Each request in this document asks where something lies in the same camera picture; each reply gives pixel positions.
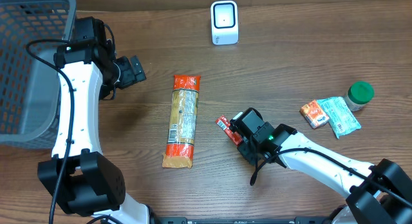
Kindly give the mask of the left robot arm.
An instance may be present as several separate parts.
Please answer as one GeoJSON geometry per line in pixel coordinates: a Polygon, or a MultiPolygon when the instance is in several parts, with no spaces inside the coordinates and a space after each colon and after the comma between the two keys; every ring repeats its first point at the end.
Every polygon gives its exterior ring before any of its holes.
{"type": "Polygon", "coordinates": [[[103,155],[98,135],[99,101],[142,81],[138,62],[118,58],[114,38],[82,35],[58,43],[52,62],[32,55],[58,73],[61,87],[51,160],[37,168],[52,196],[49,223],[57,207],[66,214],[90,216],[92,223],[158,223],[149,206],[126,192],[122,171],[103,155]]]}

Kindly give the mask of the red snack stick packet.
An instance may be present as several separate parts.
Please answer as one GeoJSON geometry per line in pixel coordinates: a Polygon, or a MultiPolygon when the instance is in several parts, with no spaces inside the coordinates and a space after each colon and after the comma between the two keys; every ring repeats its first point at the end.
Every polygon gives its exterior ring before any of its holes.
{"type": "Polygon", "coordinates": [[[215,123],[225,132],[225,134],[237,147],[239,147],[243,143],[242,137],[237,132],[233,132],[230,129],[230,122],[224,115],[217,118],[215,123]]]}

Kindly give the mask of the green lid spice jar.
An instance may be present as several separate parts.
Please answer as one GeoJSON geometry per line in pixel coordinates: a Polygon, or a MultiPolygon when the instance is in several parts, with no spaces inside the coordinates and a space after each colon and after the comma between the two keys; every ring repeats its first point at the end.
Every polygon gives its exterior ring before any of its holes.
{"type": "Polygon", "coordinates": [[[362,109],[375,96],[374,88],[365,81],[357,81],[347,90],[344,101],[350,111],[362,109]]]}

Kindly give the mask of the long orange pasta packet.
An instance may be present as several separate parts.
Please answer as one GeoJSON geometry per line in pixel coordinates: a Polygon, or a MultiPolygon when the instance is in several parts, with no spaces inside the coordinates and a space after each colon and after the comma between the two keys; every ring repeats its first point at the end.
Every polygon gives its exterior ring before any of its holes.
{"type": "Polygon", "coordinates": [[[192,167],[200,80],[199,75],[174,76],[167,146],[162,161],[163,168],[192,167]]]}

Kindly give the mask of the teal wet wipes pack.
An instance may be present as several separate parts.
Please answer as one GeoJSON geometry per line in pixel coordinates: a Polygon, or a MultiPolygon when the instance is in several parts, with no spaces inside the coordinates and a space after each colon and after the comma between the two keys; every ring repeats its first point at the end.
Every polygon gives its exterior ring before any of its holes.
{"type": "Polygon", "coordinates": [[[329,123],[337,139],[361,128],[342,97],[319,99],[317,103],[330,117],[329,123]]]}

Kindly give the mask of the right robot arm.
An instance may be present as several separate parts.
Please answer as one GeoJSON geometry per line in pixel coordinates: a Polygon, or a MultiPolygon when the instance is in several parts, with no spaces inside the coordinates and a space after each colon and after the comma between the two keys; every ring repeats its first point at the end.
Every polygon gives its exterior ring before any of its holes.
{"type": "Polygon", "coordinates": [[[345,199],[331,223],[411,223],[411,178],[395,162],[347,158],[284,124],[265,124],[261,131],[266,162],[305,173],[345,199]]]}

